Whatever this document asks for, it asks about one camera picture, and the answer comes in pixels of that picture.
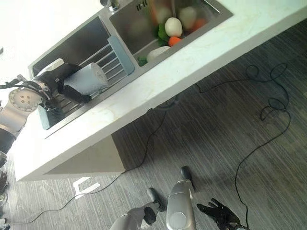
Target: green vegetable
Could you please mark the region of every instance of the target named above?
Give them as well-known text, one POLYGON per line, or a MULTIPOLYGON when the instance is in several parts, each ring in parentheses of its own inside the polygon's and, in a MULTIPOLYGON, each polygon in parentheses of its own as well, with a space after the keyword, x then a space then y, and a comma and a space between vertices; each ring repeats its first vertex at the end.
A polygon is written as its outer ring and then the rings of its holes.
POLYGON ((147 58, 145 56, 138 57, 139 66, 144 66, 147 64, 147 58))
POLYGON ((159 31, 158 31, 158 36, 161 38, 163 41, 168 42, 169 36, 165 32, 165 27, 163 24, 159 24, 159 31))
POLYGON ((168 46, 168 42, 162 40, 161 38, 158 38, 158 43, 159 43, 159 46, 168 46))

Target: stainless steel sink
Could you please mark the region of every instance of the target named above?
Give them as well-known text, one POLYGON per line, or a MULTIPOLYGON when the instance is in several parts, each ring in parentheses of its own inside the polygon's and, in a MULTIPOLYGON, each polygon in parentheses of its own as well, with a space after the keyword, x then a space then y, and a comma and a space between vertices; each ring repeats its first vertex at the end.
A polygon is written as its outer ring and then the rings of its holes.
POLYGON ((110 11, 108 7, 103 8, 29 66, 30 74, 34 77, 46 65, 58 58, 82 67, 96 62, 108 78, 109 87, 92 95, 93 99, 87 104, 74 104, 61 95, 54 95, 59 101, 63 116, 60 116, 61 120, 56 124, 50 125, 52 127, 46 131, 45 138, 232 16, 232 13, 216 0, 119 0, 118 2, 117 11, 110 11), (151 50, 160 46, 157 27, 166 20, 161 17, 161 11, 176 17, 182 8, 190 6, 197 11, 197 19, 203 23, 198 29, 185 30, 184 39, 180 43, 152 62, 140 66, 138 57, 145 57, 151 50), (119 41, 116 46, 111 42, 114 40, 119 41), (125 67, 127 61, 133 66, 129 71, 125 67))
POLYGON ((196 21, 202 25, 199 24, 198 29, 184 29, 184 42, 172 47, 165 54, 165 59, 232 14, 222 5, 210 0, 143 0, 127 4, 112 15, 110 21, 130 53, 138 60, 138 57, 146 57, 150 51, 161 46, 158 25, 164 24, 170 15, 178 17, 180 10, 186 7, 192 7, 197 12, 196 21))

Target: carrot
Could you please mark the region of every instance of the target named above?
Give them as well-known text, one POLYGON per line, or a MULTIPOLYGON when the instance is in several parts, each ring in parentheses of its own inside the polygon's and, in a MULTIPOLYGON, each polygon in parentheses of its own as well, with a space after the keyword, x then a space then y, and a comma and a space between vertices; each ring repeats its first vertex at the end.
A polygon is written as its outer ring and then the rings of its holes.
POLYGON ((173 46, 175 44, 177 44, 178 42, 180 42, 181 39, 179 37, 170 37, 169 40, 168 40, 168 45, 169 46, 173 46))

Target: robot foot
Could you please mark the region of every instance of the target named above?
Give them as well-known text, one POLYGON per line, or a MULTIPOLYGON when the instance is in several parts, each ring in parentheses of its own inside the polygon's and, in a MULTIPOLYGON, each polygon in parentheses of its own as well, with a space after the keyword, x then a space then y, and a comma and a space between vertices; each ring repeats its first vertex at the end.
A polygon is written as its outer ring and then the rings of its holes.
POLYGON ((194 183, 193 183, 193 178, 192 178, 192 174, 191 174, 191 171, 189 169, 188 166, 183 166, 181 169, 180 169, 180 172, 181 172, 181 176, 184 180, 190 180, 191 183, 192 183, 192 186, 195 190, 195 186, 194 186, 194 183))
POLYGON ((158 211, 164 212, 165 211, 165 205, 164 205, 163 200, 158 195, 157 191, 154 188, 148 188, 147 194, 150 197, 152 202, 158 203, 160 205, 159 208, 158 208, 158 211))

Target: faucet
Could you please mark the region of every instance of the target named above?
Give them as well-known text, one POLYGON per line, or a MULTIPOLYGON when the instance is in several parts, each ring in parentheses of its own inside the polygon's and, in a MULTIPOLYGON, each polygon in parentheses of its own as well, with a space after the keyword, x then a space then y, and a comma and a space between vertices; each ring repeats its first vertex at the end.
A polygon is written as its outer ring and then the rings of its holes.
MULTIPOLYGON (((107 6, 107 2, 108 2, 108 0, 100 0, 101 5, 103 5, 103 6, 107 6)), ((117 11, 119 9, 118 0, 110 0, 110 2, 111 2, 111 6, 109 7, 109 10, 111 12, 117 11)))

